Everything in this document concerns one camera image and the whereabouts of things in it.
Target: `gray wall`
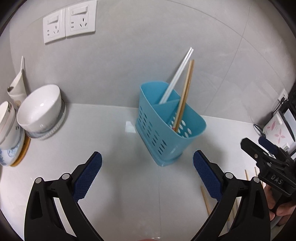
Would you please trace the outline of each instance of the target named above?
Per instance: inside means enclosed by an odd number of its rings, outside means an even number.
[[[139,86],[170,81],[193,47],[188,104],[252,123],[294,83],[296,40],[268,0],[98,0],[94,34],[45,45],[43,16],[75,2],[27,0],[13,16],[0,37],[1,101],[22,55],[29,91],[55,83],[67,102],[137,107]]]

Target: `bowl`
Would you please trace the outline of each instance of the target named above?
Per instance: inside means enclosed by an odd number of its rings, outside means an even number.
[[[57,85],[45,85],[32,92],[21,104],[17,122],[29,132],[51,127],[61,110],[61,92]]]
[[[12,104],[8,101],[4,101],[1,105],[0,105],[0,132],[3,129],[3,126],[5,125],[7,118],[9,116],[9,113],[11,111],[12,108]]]
[[[14,119],[16,118],[16,112],[15,109],[12,107],[11,110],[8,112],[8,117],[3,125],[2,130],[0,131],[0,144],[4,141],[6,136],[8,135],[12,124],[14,122]]]
[[[8,130],[7,135],[5,136],[2,143],[0,143],[0,148],[2,150],[8,150],[8,149],[15,147],[20,139],[20,129],[21,128],[17,122],[15,109],[13,109],[13,111],[11,111],[11,113],[13,115],[13,121],[12,121],[12,125],[10,125],[10,129]]]

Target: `white countertop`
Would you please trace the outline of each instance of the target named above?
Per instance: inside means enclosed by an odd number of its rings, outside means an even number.
[[[31,140],[17,167],[0,170],[0,208],[24,238],[25,212],[34,180],[58,179],[85,163],[94,151],[103,165],[79,205],[106,241],[190,241],[207,219],[200,190],[202,181],[192,165],[194,151],[202,150],[211,162],[245,179],[255,176],[255,161],[240,148],[258,135],[252,124],[204,117],[207,128],[172,165],[159,167],[138,133],[133,133],[138,109],[68,104],[61,129],[48,140]],[[65,215],[66,230],[73,234]]]

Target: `human hand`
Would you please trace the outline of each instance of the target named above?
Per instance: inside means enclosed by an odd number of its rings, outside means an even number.
[[[272,196],[271,186],[266,185],[264,188],[264,193],[267,199],[267,205],[269,209],[273,209],[276,205],[276,201],[274,200]],[[282,216],[281,220],[278,222],[278,225],[281,226],[285,224],[288,219],[290,218],[291,214],[294,212],[295,209],[295,202],[287,202],[283,203],[282,205],[279,205],[279,207],[276,210],[277,216]],[[275,217],[275,214],[272,211],[269,211],[269,218],[270,221],[273,220]]]

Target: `electrical outlet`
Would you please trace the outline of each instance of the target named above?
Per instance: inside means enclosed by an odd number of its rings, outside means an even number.
[[[44,43],[61,39],[65,36],[65,9],[58,10],[43,18]]]
[[[279,94],[279,97],[278,97],[278,100],[279,101],[281,101],[281,99],[284,97],[286,100],[288,99],[288,92],[285,90],[285,89],[283,89],[282,91],[281,91],[281,93]]]
[[[66,36],[94,32],[96,22],[96,0],[66,8]]]

